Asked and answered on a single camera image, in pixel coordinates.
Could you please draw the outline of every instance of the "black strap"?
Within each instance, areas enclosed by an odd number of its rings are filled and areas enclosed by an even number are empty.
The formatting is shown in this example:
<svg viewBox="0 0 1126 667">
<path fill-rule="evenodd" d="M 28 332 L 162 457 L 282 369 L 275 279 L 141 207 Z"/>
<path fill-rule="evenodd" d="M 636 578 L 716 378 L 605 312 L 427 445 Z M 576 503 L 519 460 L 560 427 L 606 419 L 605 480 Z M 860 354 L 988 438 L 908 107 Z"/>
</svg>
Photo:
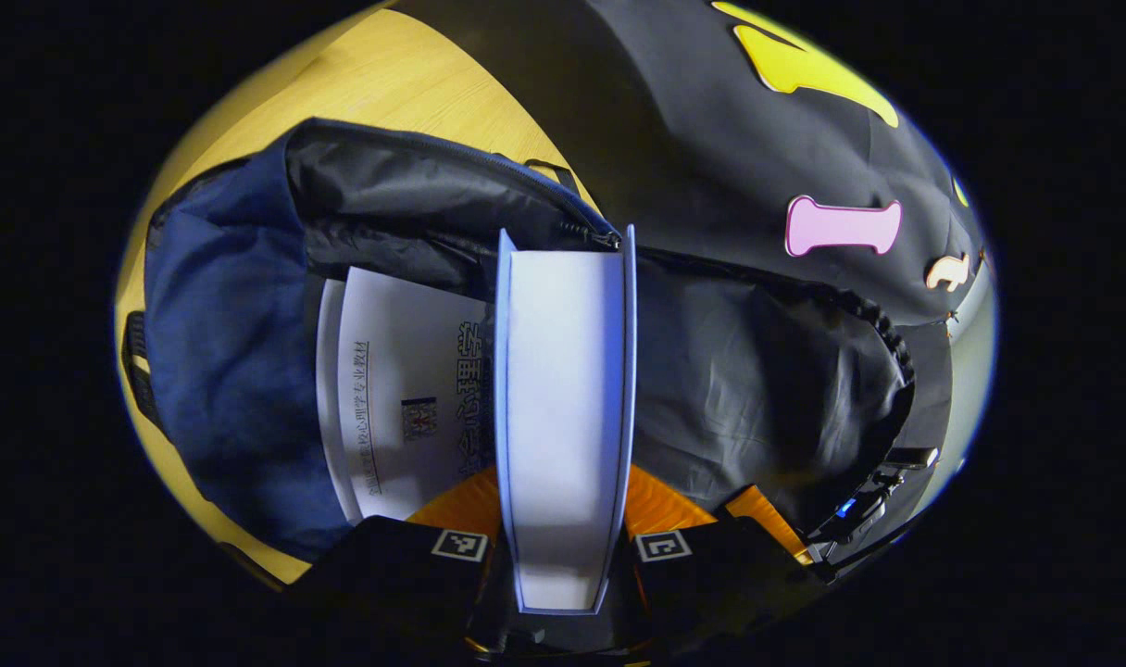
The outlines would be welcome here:
<svg viewBox="0 0 1126 667">
<path fill-rule="evenodd" d="M 161 432 L 164 423 L 160 421 L 160 411 L 155 409 L 155 398 L 152 395 L 152 376 L 142 367 L 135 366 L 135 357 L 148 361 L 148 338 L 143 336 L 143 311 L 132 311 L 127 315 L 127 324 L 123 328 L 123 371 L 127 373 L 135 406 L 143 417 L 155 425 Z"/>
<path fill-rule="evenodd" d="M 529 160 L 526 160 L 525 163 L 521 164 L 544 166 L 546 169 L 554 169 L 555 178 L 560 179 L 560 185 L 566 187 L 566 189 L 572 190 L 572 193 L 575 193 L 577 195 L 580 194 L 580 186 L 575 183 L 575 177 L 571 176 L 571 169 L 562 168 L 562 166 L 554 163 L 547 163 L 546 160 L 538 160 L 537 158 L 529 158 Z"/>
</svg>

